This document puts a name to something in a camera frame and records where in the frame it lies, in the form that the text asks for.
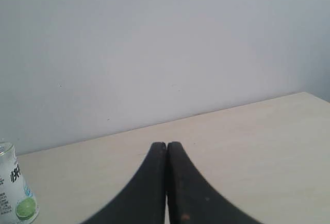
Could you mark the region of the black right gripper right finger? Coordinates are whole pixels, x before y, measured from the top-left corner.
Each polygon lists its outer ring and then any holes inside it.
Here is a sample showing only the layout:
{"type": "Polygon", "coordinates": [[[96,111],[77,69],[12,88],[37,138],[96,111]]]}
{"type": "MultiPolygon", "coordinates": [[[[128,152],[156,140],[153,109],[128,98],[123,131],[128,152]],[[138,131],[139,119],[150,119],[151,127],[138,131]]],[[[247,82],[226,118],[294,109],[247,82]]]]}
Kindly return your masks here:
{"type": "Polygon", "coordinates": [[[207,182],[177,141],[167,146],[167,199],[170,223],[258,223],[207,182]]]}

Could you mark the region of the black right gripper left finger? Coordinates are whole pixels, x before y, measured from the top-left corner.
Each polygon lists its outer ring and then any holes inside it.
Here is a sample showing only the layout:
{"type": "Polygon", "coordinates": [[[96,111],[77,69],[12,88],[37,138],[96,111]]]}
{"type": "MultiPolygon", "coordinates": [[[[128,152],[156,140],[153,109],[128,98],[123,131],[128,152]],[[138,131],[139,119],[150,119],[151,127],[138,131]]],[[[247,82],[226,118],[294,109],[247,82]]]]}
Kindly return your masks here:
{"type": "Polygon", "coordinates": [[[84,223],[164,223],[167,146],[154,142],[126,186],[84,223]]]}

